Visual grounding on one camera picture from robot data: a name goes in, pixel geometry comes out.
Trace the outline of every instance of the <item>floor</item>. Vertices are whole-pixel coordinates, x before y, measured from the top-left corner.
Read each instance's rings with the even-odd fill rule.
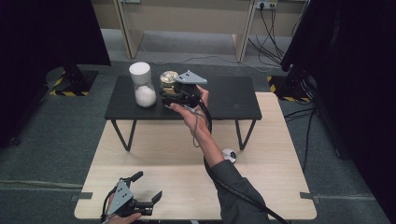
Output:
[[[111,61],[147,62],[147,63],[194,63],[227,66],[251,66],[272,68],[273,61],[261,55],[253,45],[247,43],[244,60],[236,61],[231,35],[197,34],[177,32],[147,31],[144,34],[140,48],[133,59],[128,59],[120,30],[102,30],[107,51]],[[252,35],[250,40],[258,45],[266,36]],[[286,51],[291,37],[276,37],[279,49]],[[267,40],[264,47],[276,53],[275,45]]]

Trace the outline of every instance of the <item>hazard stripe tape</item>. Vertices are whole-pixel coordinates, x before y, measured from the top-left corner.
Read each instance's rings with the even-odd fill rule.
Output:
[[[56,80],[55,84],[52,87],[52,91],[49,93],[49,95],[62,95],[62,96],[87,96],[88,92],[87,91],[56,91],[56,87],[62,83],[62,80],[64,79],[64,75],[66,72],[63,72],[61,76]]]
[[[270,91],[275,94],[280,101],[292,101],[292,102],[310,102],[311,100],[308,97],[295,98],[291,96],[278,96],[276,94],[276,86],[274,84],[273,78],[271,76],[267,77],[268,84],[270,86]]]

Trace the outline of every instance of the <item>finger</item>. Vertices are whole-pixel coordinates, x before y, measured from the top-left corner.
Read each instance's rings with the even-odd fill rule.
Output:
[[[209,91],[197,85],[198,91],[201,93],[201,99],[204,101],[204,104],[207,106],[207,99],[209,98]]]
[[[175,103],[170,104],[170,106],[171,106],[171,109],[173,109],[177,113],[181,113],[181,111],[183,111],[185,109],[183,106],[175,104]]]
[[[142,217],[141,213],[131,214],[130,216],[128,216],[128,222],[129,223],[134,222],[134,221],[138,220],[140,217]]]
[[[113,199],[114,199],[114,193],[112,193],[112,194],[110,195],[110,197],[108,197],[106,213],[107,213],[108,207],[111,205],[111,202],[113,201]]]

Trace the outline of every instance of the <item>white cylinder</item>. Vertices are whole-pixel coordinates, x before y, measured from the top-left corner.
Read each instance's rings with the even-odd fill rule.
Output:
[[[136,103],[142,107],[149,107],[156,102],[156,93],[151,82],[151,71],[148,63],[134,63],[129,67],[134,82],[134,96]]]
[[[151,71],[148,63],[133,63],[129,67],[129,72],[135,84],[143,85],[151,81]]]

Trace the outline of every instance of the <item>black cloth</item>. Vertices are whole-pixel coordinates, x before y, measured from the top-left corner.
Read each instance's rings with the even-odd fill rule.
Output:
[[[242,193],[244,197],[248,197],[265,205],[264,199],[260,193],[254,189],[246,178],[239,174],[238,170],[230,161],[222,161],[212,168],[209,168],[205,161],[205,168],[212,177],[216,189],[218,190],[221,208],[220,215],[224,223],[270,223],[268,216],[264,214],[258,206],[230,192],[230,190],[235,190]]]

